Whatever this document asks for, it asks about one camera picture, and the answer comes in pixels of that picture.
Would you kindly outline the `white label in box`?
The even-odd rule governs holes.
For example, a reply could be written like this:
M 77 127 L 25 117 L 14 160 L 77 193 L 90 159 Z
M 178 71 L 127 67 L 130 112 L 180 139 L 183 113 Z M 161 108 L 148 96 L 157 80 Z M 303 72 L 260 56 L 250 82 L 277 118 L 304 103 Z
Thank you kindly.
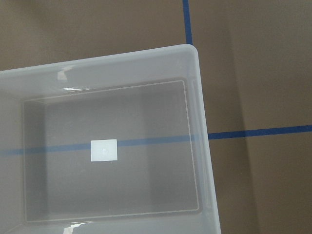
M 117 161 L 117 140 L 92 140 L 91 141 L 91 161 Z

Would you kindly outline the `translucent plastic storage box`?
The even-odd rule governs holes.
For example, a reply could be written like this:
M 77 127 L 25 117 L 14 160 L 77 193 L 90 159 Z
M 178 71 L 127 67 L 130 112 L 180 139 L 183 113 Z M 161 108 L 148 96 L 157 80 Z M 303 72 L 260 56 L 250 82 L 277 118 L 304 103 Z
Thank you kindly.
M 220 233 L 196 48 L 1 71 L 0 231 Z

